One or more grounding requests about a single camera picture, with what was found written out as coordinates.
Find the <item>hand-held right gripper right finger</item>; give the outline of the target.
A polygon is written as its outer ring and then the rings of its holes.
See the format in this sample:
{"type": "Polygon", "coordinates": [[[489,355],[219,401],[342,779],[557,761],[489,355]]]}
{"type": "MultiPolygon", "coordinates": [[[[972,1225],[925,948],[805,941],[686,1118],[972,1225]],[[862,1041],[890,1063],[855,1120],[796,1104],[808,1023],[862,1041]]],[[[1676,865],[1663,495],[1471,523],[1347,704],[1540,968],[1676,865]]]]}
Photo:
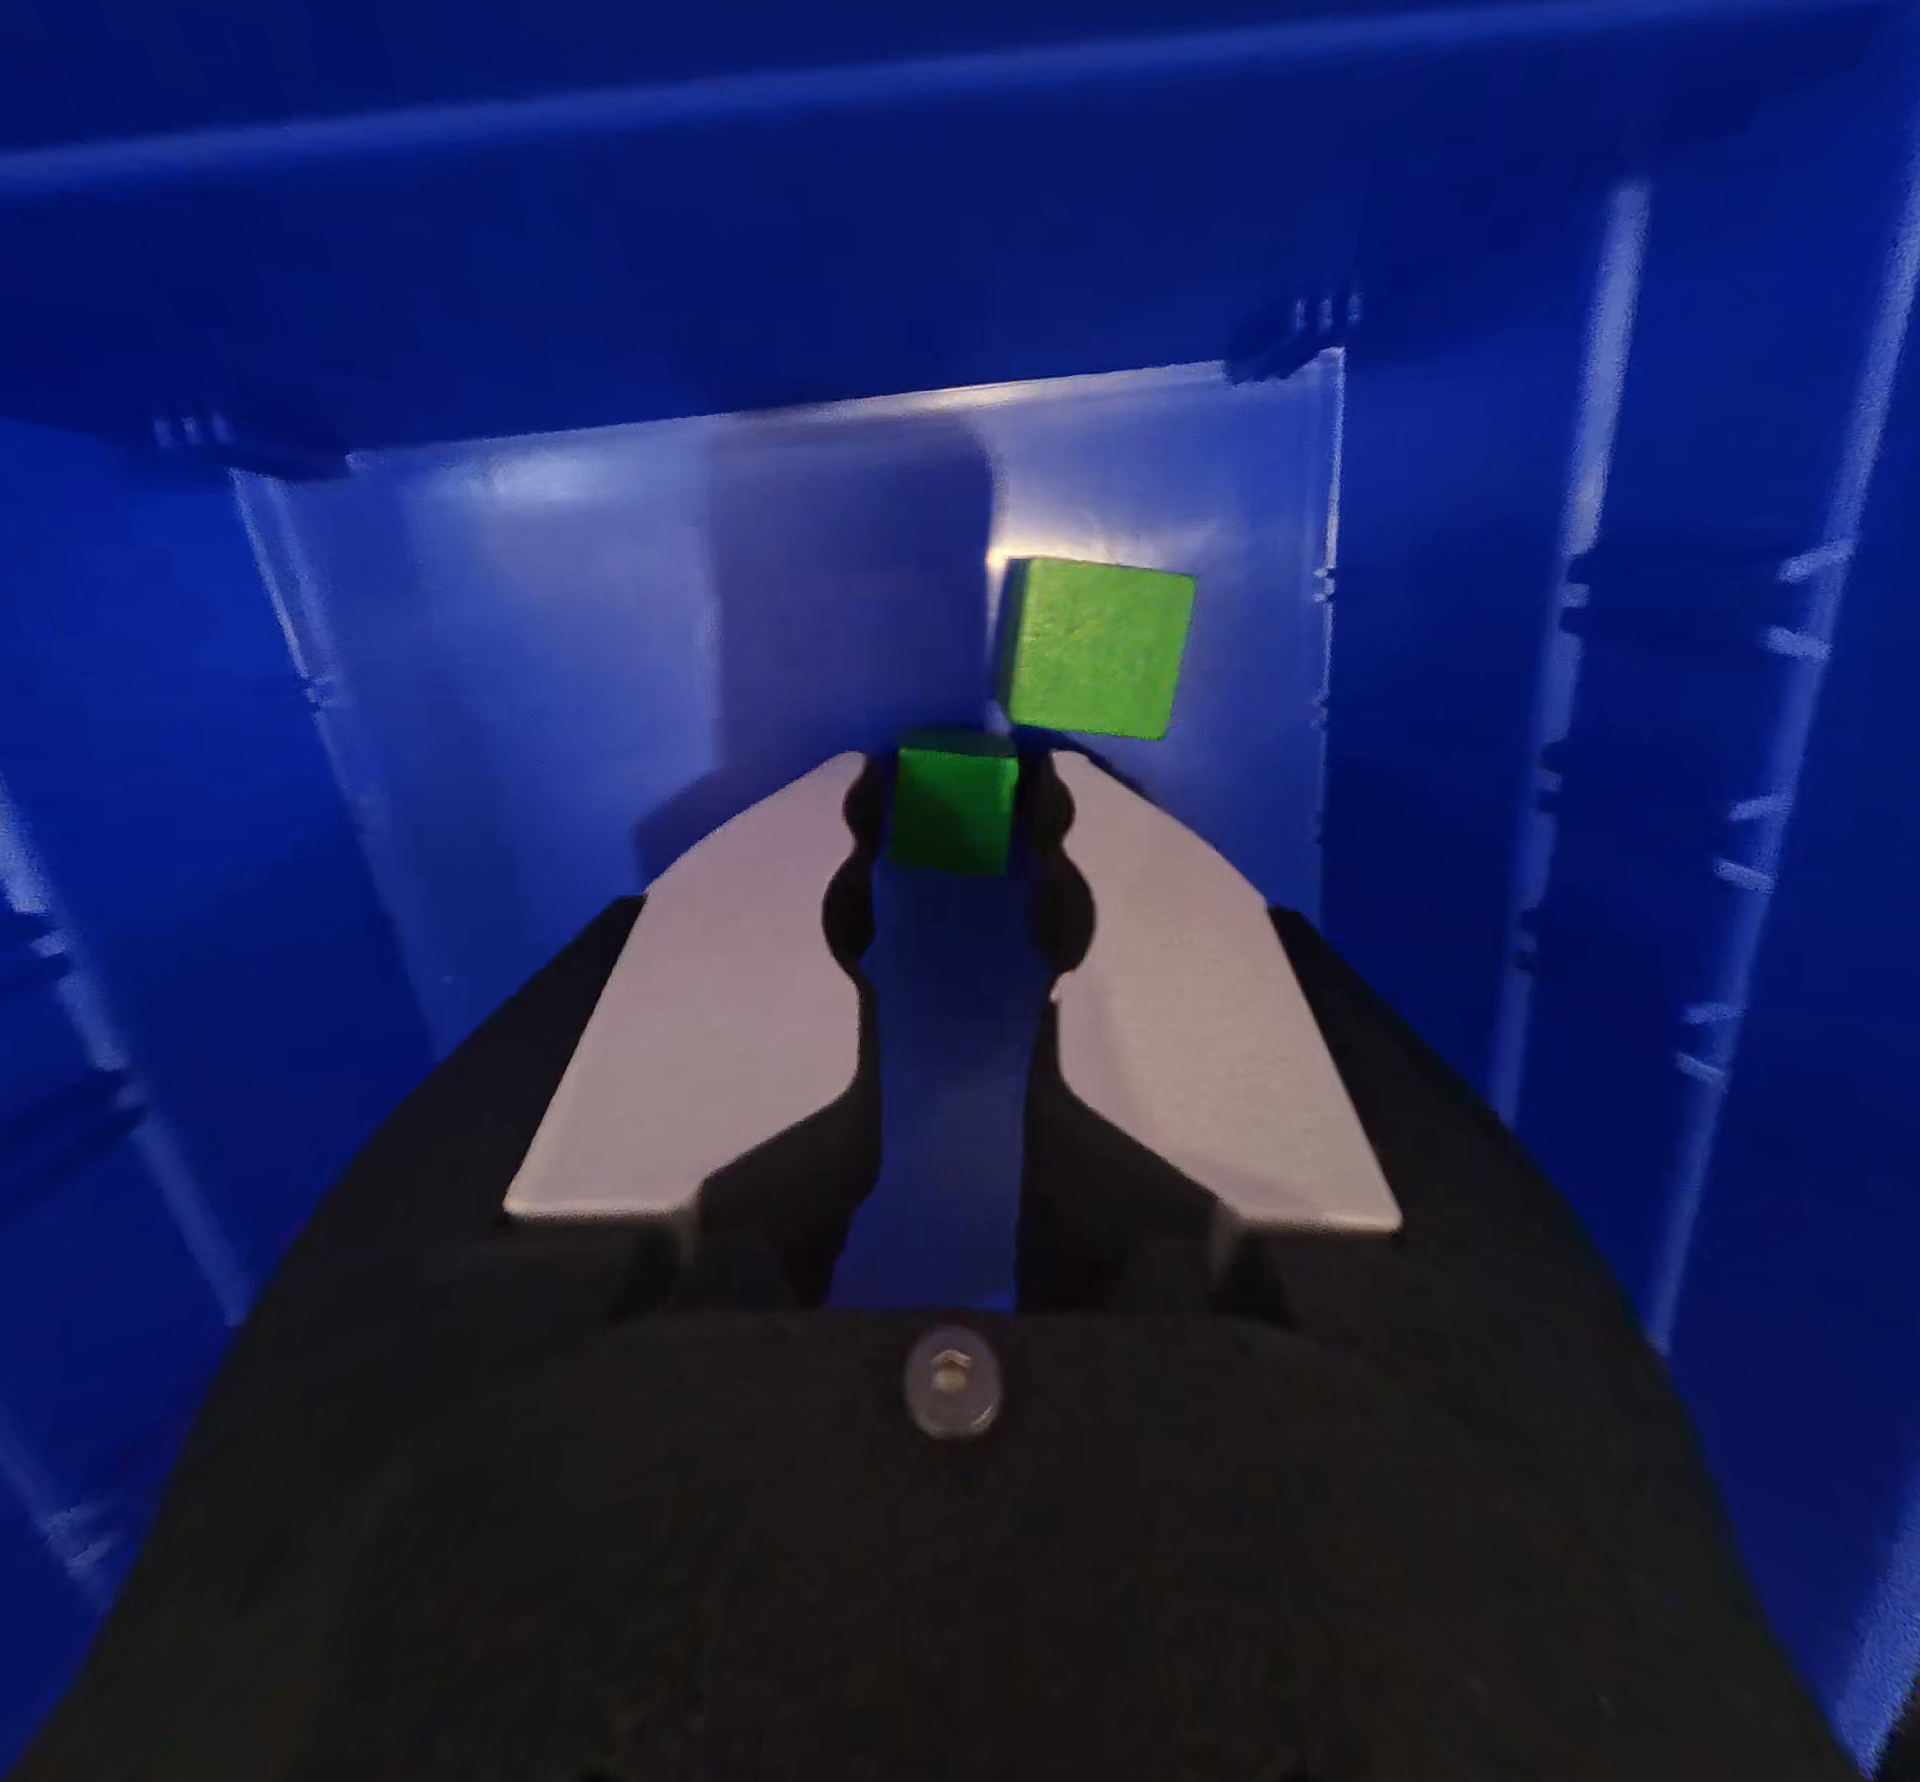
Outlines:
{"type": "Polygon", "coordinates": [[[1395,1236],[1260,886],[1070,746],[1032,761],[1032,853],[1064,1097],[1240,1227],[1395,1236]]]}

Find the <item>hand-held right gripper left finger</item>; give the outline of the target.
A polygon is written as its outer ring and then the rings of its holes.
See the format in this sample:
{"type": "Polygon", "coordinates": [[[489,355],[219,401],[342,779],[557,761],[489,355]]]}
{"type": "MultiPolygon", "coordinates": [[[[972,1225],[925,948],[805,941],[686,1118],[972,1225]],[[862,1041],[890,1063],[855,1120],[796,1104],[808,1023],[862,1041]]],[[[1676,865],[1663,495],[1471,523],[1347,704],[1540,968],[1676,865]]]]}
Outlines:
{"type": "Polygon", "coordinates": [[[855,1085],[859,989],[826,909],[859,844],[862,773],[870,754],[828,754],[643,888],[506,1221],[678,1221],[716,1174],[855,1085]]]}

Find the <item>green wooden cube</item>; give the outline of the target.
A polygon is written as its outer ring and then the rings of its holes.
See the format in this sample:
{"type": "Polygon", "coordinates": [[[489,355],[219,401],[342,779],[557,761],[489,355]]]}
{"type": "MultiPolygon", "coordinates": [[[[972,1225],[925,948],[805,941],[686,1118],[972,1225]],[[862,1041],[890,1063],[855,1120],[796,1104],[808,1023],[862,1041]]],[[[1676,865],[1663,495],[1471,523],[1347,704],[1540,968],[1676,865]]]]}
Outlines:
{"type": "Polygon", "coordinates": [[[998,615],[998,704],[1012,729],[1162,742],[1175,724],[1193,576],[1023,553],[998,615]]]}
{"type": "Polygon", "coordinates": [[[1018,807],[1018,742],[976,729],[898,740],[890,857],[942,875],[1005,875],[1018,807]]]}

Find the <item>blue plastic bin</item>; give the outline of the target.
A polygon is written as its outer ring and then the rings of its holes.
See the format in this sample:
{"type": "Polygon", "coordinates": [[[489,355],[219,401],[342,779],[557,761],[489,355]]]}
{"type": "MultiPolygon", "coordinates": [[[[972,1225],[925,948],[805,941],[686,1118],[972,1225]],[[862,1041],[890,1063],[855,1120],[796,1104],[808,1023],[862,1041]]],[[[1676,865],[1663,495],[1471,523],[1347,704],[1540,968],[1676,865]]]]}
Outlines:
{"type": "Polygon", "coordinates": [[[4,0],[4,1776],[1916,1776],[1916,0],[4,0]],[[855,1085],[506,1221],[842,753],[855,1085]],[[1042,753],[1395,1236],[1064,1097],[1042,753]]]}

